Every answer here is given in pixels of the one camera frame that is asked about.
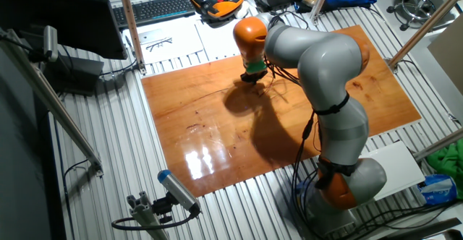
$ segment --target orange end effector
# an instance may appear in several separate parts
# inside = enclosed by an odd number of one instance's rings
[[[257,17],[248,17],[238,22],[234,26],[233,36],[245,62],[262,60],[267,27]]]

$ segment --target computer screen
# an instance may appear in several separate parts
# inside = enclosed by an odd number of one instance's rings
[[[0,27],[43,34],[55,27],[58,43],[106,59],[126,59],[108,0],[0,0]]]

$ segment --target orange wooden surface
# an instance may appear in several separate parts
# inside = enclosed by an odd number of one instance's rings
[[[362,28],[337,32],[370,46],[367,69],[347,84],[365,107],[370,135],[420,119]],[[167,166],[195,196],[294,162],[312,112],[305,94],[269,74],[255,86],[242,83],[243,72],[235,56],[142,80]],[[304,158],[319,153],[314,136],[305,143]]]

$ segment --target black keyboard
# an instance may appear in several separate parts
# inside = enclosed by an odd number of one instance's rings
[[[133,14],[137,26],[153,24],[178,17],[186,17],[195,13],[195,8],[190,0],[155,0],[132,5]],[[127,28],[124,8],[113,9],[117,27],[122,30]]]

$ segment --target green cloth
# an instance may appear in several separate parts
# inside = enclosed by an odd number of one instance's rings
[[[426,160],[438,173],[455,180],[459,200],[463,200],[463,139],[429,155]]]

